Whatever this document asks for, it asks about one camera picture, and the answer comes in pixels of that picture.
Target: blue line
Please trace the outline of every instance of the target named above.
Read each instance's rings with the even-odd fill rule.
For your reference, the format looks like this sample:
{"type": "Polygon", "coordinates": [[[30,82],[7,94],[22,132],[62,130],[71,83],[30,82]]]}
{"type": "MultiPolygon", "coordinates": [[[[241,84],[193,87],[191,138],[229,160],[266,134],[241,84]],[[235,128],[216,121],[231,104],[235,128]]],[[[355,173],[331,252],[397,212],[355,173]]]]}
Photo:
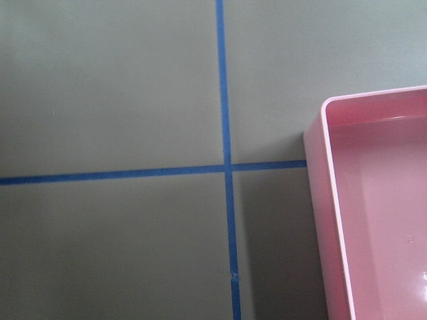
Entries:
{"type": "Polygon", "coordinates": [[[66,181],[86,181],[103,179],[124,179],[136,177],[159,177],[164,175],[195,175],[201,173],[224,172],[223,165],[202,165],[196,167],[176,167],[127,171],[105,171],[92,173],[70,173],[64,175],[34,175],[27,177],[0,178],[0,185],[23,185],[29,183],[55,183],[66,181]]]}
{"type": "Polygon", "coordinates": [[[239,163],[236,165],[232,165],[232,170],[233,171],[255,171],[255,170],[290,169],[290,168],[305,168],[305,167],[307,167],[307,162],[305,160],[293,160],[293,161],[239,163]]]}
{"type": "Polygon", "coordinates": [[[230,273],[232,287],[233,320],[241,320],[240,288],[238,272],[238,250],[236,241],[236,221],[234,215],[234,191],[232,171],[232,147],[230,139],[230,115],[228,108],[226,39],[224,31],[224,4],[216,1],[217,35],[218,35],[218,67],[220,73],[222,143],[224,149],[224,176],[226,184],[226,206],[228,224],[228,252],[230,255],[230,273]]]}

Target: gray surface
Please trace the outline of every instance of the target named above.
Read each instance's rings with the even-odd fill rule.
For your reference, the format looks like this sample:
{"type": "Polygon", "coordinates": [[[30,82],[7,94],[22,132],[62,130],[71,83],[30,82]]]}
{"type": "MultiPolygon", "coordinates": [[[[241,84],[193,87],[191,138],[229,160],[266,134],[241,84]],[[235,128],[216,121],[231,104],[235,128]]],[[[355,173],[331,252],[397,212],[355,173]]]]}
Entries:
{"type": "Polygon", "coordinates": [[[242,319],[326,320],[306,169],[234,179],[242,319]]]}
{"type": "Polygon", "coordinates": [[[303,159],[328,97],[427,83],[423,0],[224,2],[234,162],[303,159]]]}
{"type": "Polygon", "coordinates": [[[0,2],[0,175],[222,161],[214,1],[0,2]]]}
{"type": "Polygon", "coordinates": [[[231,319],[224,175],[1,187],[0,319],[231,319]]]}

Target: pink plastic container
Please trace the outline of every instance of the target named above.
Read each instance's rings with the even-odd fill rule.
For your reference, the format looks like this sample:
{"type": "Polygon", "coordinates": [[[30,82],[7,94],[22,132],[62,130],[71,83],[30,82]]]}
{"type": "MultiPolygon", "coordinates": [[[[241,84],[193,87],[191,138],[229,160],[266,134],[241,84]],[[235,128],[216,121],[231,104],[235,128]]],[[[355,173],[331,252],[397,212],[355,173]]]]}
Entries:
{"type": "Polygon", "coordinates": [[[426,320],[427,86],[330,98],[304,143],[330,320],[426,320]]]}

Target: pink bin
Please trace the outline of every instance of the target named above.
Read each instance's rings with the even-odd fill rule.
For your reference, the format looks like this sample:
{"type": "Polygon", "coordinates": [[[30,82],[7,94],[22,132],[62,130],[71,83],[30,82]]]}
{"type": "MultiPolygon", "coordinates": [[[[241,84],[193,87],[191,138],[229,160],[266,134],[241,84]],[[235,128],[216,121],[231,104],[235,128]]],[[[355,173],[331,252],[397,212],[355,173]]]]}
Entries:
{"type": "Polygon", "coordinates": [[[330,320],[426,320],[427,86],[330,98],[304,143],[330,320]]]}

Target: vertical blue line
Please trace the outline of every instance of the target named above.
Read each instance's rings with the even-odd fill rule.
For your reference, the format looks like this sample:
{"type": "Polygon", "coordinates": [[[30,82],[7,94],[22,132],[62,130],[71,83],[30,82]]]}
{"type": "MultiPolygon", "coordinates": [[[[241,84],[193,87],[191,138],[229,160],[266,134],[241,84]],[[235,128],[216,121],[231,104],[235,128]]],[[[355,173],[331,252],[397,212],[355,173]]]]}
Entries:
{"type": "Polygon", "coordinates": [[[228,109],[226,39],[224,32],[224,5],[216,0],[218,65],[220,71],[220,93],[222,114],[222,141],[224,148],[224,175],[226,183],[226,206],[228,224],[228,252],[230,255],[230,274],[232,286],[233,320],[241,320],[240,288],[238,272],[238,250],[236,241],[236,220],[234,216],[234,191],[232,171],[232,148],[230,139],[230,115],[228,109]]]}

